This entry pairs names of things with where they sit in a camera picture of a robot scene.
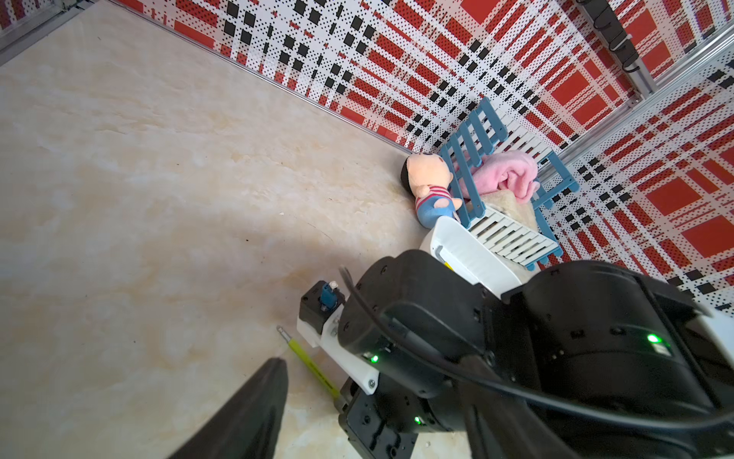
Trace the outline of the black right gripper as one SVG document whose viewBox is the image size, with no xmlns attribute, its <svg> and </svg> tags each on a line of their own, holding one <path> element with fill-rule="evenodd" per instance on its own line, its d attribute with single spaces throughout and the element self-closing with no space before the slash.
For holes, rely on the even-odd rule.
<svg viewBox="0 0 734 459">
<path fill-rule="evenodd" d="M 274 457 L 289 379 L 283 359 L 267 360 L 173 458 Z M 372 395 L 352 379 L 336 402 L 338 424 L 362 458 L 409 458 L 422 433 L 463 432 L 458 394 L 422 398 L 386 378 Z"/>
</svg>

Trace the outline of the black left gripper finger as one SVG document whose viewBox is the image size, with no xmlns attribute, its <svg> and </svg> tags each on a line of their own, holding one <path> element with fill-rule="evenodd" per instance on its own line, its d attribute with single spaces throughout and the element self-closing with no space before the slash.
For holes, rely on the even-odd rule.
<svg viewBox="0 0 734 459">
<path fill-rule="evenodd" d="M 473 458 L 577 457 L 520 399 L 477 382 L 458 382 L 457 393 Z"/>
</svg>

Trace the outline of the green hex key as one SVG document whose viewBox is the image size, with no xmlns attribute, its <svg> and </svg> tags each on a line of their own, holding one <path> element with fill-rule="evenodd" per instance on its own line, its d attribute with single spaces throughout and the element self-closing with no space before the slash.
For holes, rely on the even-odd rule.
<svg viewBox="0 0 734 459">
<path fill-rule="evenodd" d="M 332 398 L 334 400 L 337 400 L 340 397 L 339 389 L 333 382 L 331 382 L 326 374 L 321 371 L 317 363 L 311 358 L 311 356 L 305 351 L 305 349 L 300 346 L 297 340 L 295 340 L 284 327 L 277 325 L 276 330 L 286 342 L 286 344 L 288 344 L 290 350 L 292 350 L 292 352 L 296 354 L 296 357 L 298 357 L 298 359 L 302 361 L 307 369 L 311 371 L 313 376 L 315 376 L 315 378 L 326 388 Z"/>
</svg>

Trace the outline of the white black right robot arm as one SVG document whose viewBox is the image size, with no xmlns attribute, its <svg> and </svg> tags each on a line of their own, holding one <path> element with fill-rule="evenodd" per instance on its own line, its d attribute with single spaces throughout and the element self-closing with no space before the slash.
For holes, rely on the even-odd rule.
<svg viewBox="0 0 734 459">
<path fill-rule="evenodd" d="M 732 457 L 733 366 L 665 282 L 574 261 L 493 294 L 412 250 L 347 287 L 338 341 L 378 371 L 339 417 L 364 458 L 438 432 L 475 458 Z"/>
</svg>

